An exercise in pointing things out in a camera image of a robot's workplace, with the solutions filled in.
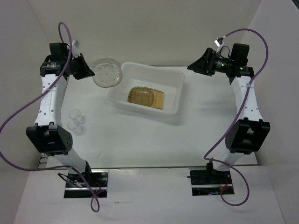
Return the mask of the clear square plate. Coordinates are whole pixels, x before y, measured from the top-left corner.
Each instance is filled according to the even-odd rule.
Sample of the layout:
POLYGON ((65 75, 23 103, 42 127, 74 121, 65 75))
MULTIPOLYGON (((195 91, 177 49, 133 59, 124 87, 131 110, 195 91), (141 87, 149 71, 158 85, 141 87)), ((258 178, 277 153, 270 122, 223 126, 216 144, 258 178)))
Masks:
POLYGON ((93 81, 101 88, 117 86, 122 81, 121 65, 112 58, 95 61, 91 67, 94 72, 93 81))
POLYGON ((128 102, 151 106, 154 102, 154 93, 152 90, 133 90, 128 96, 128 102))

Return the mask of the clear small glass cup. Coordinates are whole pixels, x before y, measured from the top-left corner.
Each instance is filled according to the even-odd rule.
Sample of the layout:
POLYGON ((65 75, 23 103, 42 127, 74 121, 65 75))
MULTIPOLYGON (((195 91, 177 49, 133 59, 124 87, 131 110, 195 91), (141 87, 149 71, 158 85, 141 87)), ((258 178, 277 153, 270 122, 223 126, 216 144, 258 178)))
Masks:
POLYGON ((67 124, 67 127, 72 132, 74 132, 75 134, 82 134, 83 133, 83 129, 82 129, 81 124, 75 119, 70 120, 67 124))
POLYGON ((84 116, 79 109, 73 109, 69 112, 69 118, 78 121, 80 124, 84 122, 84 116))

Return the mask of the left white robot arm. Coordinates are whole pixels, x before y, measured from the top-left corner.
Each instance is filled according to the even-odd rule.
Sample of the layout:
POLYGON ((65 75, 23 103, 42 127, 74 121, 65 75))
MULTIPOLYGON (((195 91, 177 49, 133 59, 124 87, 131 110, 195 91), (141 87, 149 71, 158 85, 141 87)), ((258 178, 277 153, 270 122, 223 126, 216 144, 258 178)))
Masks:
POLYGON ((70 132, 62 127, 61 110, 70 75, 75 79, 92 77, 94 73, 79 52, 79 42, 51 43, 50 55, 40 67, 42 93, 39 113, 35 123, 27 127, 26 135, 38 152, 54 157, 68 168, 67 180, 78 187, 93 182, 91 168, 87 161, 73 149, 70 132))

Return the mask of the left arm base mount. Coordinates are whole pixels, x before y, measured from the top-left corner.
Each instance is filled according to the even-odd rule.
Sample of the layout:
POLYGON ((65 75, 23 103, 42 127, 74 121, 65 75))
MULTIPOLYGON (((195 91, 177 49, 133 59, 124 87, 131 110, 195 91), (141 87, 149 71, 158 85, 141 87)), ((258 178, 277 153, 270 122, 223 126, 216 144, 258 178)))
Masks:
MULTIPOLYGON (((64 198, 92 198, 92 193, 87 187, 86 183, 78 175, 71 174, 57 174, 63 181, 65 181, 64 198)), ((93 170, 90 177, 86 178, 89 186, 98 198, 107 197, 108 185, 108 171, 93 170)))

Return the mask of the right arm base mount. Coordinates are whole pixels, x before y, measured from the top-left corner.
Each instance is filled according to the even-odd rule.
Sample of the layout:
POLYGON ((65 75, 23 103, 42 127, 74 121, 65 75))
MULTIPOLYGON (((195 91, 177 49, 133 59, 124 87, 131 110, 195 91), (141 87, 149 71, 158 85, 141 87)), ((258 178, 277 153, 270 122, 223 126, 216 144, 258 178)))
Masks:
POLYGON ((224 189, 224 195, 233 195, 234 188, 230 172, 220 176, 208 176, 204 167, 190 168, 187 178, 191 181, 192 196, 217 196, 224 189))

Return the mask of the woven bamboo tray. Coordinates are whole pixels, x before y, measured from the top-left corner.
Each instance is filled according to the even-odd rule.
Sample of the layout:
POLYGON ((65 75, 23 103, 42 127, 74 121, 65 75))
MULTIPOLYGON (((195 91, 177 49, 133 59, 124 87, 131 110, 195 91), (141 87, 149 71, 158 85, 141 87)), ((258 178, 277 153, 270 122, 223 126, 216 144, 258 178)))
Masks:
POLYGON ((152 89, 152 88, 149 88, 149 87, 136 86, 136 87, 133 87, 129 91, 128 96, 130 95, 130 93, 133 90, 152 90, 153 93, 154 93, 154 102, 151 106, 148 106, 148 107, 159 109, 159 110, 162 109, 162 107, 163 107, 163 98, 164 98, 164 92, 163 91, 159 91, 159 90, 152 89))

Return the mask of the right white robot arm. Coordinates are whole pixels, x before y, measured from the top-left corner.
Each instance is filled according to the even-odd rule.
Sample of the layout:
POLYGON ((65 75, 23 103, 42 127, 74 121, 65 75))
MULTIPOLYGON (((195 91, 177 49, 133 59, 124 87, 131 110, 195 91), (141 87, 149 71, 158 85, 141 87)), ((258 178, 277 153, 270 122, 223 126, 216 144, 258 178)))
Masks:
POLYGON ((210 158, 205 179, 216 183, 221 172, 229 171, 245 155, 257 152, 270 131, 269 122, 264 121, 258 109, 255 89, 254 70, 247 66, 249 45, 235 43, 231 55, 220 56, 220 50, 207 48, 203 56, 189 65, 188 70, 212 76, 216 72, 229 78, 237 108, 237 119, 226 132, 226 148, 216 158, 210 158))

